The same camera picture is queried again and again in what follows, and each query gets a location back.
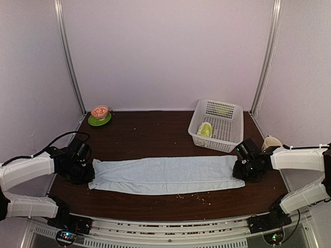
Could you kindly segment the white plastic basket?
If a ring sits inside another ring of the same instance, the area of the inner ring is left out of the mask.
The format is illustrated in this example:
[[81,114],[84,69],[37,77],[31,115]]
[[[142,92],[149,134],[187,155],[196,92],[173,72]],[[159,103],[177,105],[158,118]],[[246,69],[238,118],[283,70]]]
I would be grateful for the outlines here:
[[[212,127],[212,136],[198,135],[204,122]],[[244,138],[244,113],[239,105],[200,99],[193,112],[188,133],[196,146],[230,153]]]

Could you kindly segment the green patterned towel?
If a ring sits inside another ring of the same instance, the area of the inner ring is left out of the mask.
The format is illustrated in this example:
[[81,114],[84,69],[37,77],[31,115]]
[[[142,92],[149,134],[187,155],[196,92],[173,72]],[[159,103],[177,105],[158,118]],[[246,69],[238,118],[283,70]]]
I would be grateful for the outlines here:
[[209,122],[203,122],[200,124],[197,135],[203,137],[212,137],[213,135],[213,127]]

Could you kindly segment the light blue towel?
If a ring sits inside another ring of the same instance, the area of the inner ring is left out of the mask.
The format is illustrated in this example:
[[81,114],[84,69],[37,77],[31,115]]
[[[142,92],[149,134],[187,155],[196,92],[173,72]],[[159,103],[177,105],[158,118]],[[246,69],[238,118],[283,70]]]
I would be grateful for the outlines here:
[[232,176],[237,156],[160,157],[125,161],[93,160],[91,190],[135,195],[174,195],[237,189]]

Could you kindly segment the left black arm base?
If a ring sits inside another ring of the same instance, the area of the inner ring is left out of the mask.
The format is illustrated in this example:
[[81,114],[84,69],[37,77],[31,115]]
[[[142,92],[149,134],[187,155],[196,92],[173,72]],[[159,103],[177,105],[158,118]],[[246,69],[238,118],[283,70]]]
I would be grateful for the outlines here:
[[67,203],[58,197],[51,197],[58,206],[57,214],[54,218],[46,218],[47,224],[58,229],[70,231],[80,235],[89,235],[92,219],[70,213],[70,207]]

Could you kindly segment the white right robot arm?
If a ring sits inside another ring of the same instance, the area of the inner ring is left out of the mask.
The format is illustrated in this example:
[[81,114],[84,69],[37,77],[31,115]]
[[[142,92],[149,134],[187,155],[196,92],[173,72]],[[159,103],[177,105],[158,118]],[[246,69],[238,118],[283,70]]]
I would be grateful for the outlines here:
[[233,177],[254,182],[268,171],[299,169],[319,171],[324,175],[304,187],[279,198],[265,217],[265,224],[276,228],[285,214],[321,201],[330,201],[330,144],[310,147],[286,145],[259,148],[252,139],[239,143],[235,150],[239,155],[233,167]]

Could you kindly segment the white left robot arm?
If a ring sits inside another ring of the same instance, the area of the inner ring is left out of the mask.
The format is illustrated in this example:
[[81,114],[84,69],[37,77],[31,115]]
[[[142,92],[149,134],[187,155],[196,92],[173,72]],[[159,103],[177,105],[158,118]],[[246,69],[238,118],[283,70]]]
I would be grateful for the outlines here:
[[94,168],[88,163],[91,147],[74,138],[64,148],[48,146],[32,156],[19,156],[1,164],[1,220],[10,217],[54,219],[62,229],[74,225],[69,206],[58,197],[32,197],[10,193],[10,189],[32,179],[59,174],[73,185],[92,182]]

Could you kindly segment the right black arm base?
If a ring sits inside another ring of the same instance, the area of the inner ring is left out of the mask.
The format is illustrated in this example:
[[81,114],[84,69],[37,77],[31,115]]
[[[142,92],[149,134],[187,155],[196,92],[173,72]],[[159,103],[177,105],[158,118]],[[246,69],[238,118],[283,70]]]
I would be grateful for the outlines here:
[[281,228],[292,223],[290,215],[284,213],[280,207],[283,197],[284,195],[281,195],[270,205],[269,213],[263,215],[252,215],[247,219],[251,234]]

